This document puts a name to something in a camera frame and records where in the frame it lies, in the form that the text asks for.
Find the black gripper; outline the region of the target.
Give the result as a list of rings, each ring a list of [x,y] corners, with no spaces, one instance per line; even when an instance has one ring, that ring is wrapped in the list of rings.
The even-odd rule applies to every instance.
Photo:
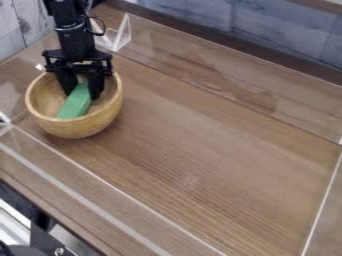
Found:
[[[101,33],[95,33],[89,24],[56,27],[55,32],[60,48],[42,51],[45,70],[55,72],[65,95],[77,85],[75,72],[87,73],[89,97],[96,100],[104,90],[105,77],[112,75],[112,56],[95,47],[95,37]],[[92,62],[100,67],[89,68]]]

